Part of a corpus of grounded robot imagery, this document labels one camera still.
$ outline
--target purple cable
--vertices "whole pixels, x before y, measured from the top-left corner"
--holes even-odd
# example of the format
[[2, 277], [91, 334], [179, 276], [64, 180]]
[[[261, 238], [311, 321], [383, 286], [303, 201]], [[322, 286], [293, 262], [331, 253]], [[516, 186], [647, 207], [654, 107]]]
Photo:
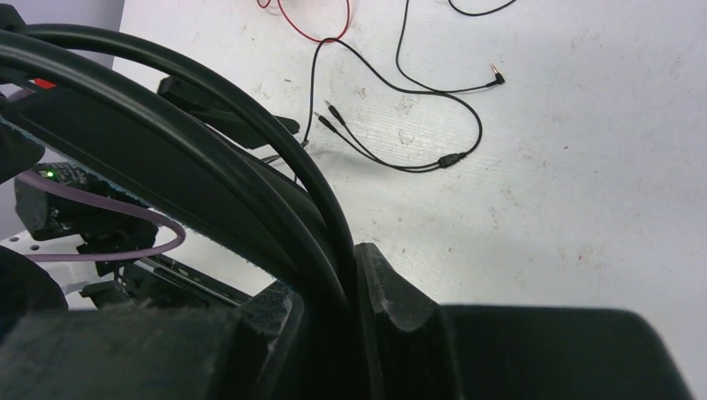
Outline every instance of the purple cable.
[[163, 244], [162, 246], [147, 248], [144, 250], [135, 250], [132, 252], [114, 252], [107, 254], [25, 254], [25, 257], [35, 263], [120, 261], [156, 256], [176, 248], [180, 244], [184, 243], [184, 239], [187, 237], [187, 233], [181, 225], [165, 217], [164, 215], [146, 210], [142, 207], [135, 206], [127, 202], [119, 202], [118, 200], [113, 200], [111, 198], [101, 197], [97, 194], [84, 192], [83, 190], [78, 190], [73, 187], [64, 186], [50, 179], [40, 177], [36, 173], [30, 171], [20, 173], [17, 175], [17, 179], [27, 185], [61, 198], [67, 198], [69, 200], [73, 200], [74, 202], [141, 218], [158, 226], [164, 225], [165, 227], [172, 229], [174, 233], [177, 234], [177, 237], [174, 240]]

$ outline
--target purple wire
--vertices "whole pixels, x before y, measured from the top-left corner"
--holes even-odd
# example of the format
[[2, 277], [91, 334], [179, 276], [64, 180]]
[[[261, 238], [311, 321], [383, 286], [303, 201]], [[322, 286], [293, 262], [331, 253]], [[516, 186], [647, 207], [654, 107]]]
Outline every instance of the purple wire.
[[61, 198], [67, 198], [69, 200], [73, 200], [74, 202], [141, 218], [158, 226], [164, 225], [165, 227], [172, 229], [174, 233], [177, 234], [177, 237], [174, 240], [163, 244], [162, 246], [131, 252], [113, 252], [105, 254], [25, 254], [25, 257], [35, 263], [120, 261], [156, 256], [176, 248], [180, 244], [184, 243], [184, 239], [187, 237], [187, 233], [181, 225], [165, 217], [164, 215], [146, 210], [145, 208], [127, 202], [119, 202], [118, 200], [113, 200], [111, 198], [101, 197], [97, 194], [84, 192], [83, 190], [73, 187], [64, 186], [50, 179], [40, 177], [36, 173], [30, 171], [20, 173], [17, 175], [17, 179], [27, 185]]

